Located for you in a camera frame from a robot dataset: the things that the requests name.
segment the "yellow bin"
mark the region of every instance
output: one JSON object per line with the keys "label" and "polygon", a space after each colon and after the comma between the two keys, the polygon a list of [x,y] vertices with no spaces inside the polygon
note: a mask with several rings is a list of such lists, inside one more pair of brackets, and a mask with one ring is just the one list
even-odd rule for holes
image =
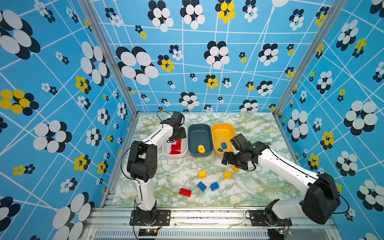
{"label": "yellow bin", "polygon": [[[233,152],[230,140],[236,136],[235,128],[229,123],[216,123],[212,125],[211,130],[215,153],[219,156],[224,156],[224,152]],[[227,144],[227,148],[223,149],[223,152],[219,152],[218,149],[222,149],[222,142]]]}

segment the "red lego brick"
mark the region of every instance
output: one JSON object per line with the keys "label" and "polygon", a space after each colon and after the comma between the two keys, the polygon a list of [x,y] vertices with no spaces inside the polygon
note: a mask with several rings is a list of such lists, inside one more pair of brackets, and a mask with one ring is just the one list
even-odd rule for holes
{"label": "red lego brick", "polygon": [[173,154],[180,154],[180,151],[171,150],[171,151],[170,151],[170,154],[171,154],[171,155],[173,155]]}
{"label": "red lego brick", "polygon": [[170,146],[170,149],[171,150],[178,150],[178,151],[180,151],[181,150],[181,145],[173,144],[173,145]]}
{"label": "red lego brick", "polygon": [[187,190],[187,189],[184,189],[184,188],[181,188],[180,192],[179,192],[180,195],[183,195],[183,196],[186,196],[186,197],[191,197],[191,193],[192,193],[191,190]]}

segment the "blue patterned backdrop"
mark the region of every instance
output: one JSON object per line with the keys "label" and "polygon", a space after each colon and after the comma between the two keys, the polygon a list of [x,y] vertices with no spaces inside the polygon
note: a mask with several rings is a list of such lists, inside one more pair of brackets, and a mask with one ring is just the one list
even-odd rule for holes
{"label": "blue patterned backdrop", "polygon": [[331,174],[349,202],[333,215],[344,239],[384,238],[382,4],[347,2],[279,114],[301,166]]}
{"label": "blue patterned backdrop", "polygon": [[77,1],[2,1],[0,45],[0,239],[77,239],[132,114]]}
{"label": "blue patterned backdrop", "polygon": [[139,111],[267,112],[333,0],[92,3]]}

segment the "robotic arm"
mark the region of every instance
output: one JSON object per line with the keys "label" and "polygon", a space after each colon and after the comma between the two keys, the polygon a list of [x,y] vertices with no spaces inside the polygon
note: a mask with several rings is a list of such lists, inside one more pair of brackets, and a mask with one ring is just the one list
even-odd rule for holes
{"label": "robotic arm", "polygon": [[225,152],[222,164],[235,165],[248,170],[248,162],[267,167],[276,172],[305,196],[294,199],[275,199],[265,208],[266,222],[276,225],[280,219],[308,217],[318,224],[325,224],[340,205],[334,179],[327,173],[321,175],[306,170],[272,151],[262,142],[251,144],[239,134],[230,140],[236,154]]}
{"label": "robotic arm", "polygon": [[157,207],[153,195],[152,178],[157,170],[157,146],[165,141],[174,142],[186,137],[183,114],[173,112],[171,118],[161,121],[161,126],[149,137],[142,141],[134,141],[129,152],[127,171],[136,183],[139,204],[135,214],[138,219],[153,223],[156,218]]}

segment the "green and white marble tabletop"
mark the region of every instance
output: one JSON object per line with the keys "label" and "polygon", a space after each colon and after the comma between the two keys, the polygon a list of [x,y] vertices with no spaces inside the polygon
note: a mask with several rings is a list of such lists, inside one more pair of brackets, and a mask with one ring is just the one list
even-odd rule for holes
{"label": "green and white marble tabletop", "polygon": [[[183,113],[186,127],[192,124],[230,123],[236,134],[242,133],[250,142],[270,142],[283,157],[293,160],[272,113]],[[167,113],[159,113],[161,119]],[[139,121],[133,140],[142,140],[159,127],[159,119],[153,113],[139,114]],[[233,172],[230,165],[221,164],[222,157],[213,151],[208,157],[193,157],[189,152],[179,159],[168,159],[157,149],[157,172],[153,178],[153,191],[158,207],[231,207],[266,206],[274,199],[289,199],[301,196],[300,191],[268,168],[257,166],[255,171]],[[126,161],[123,167],[126,174]],[[205,170],[207,177],[200,179],[198,171]],[[224,171],[232,173],[228,180]],[[202,192],[197,184],[204,183]],[[210,185],[219,184],[211,191]],[[180,188],[192,191],[191,197],[179,195]],[[120,173],[120,179],[111,207],[133,207],[137,197],[136,185]]]}

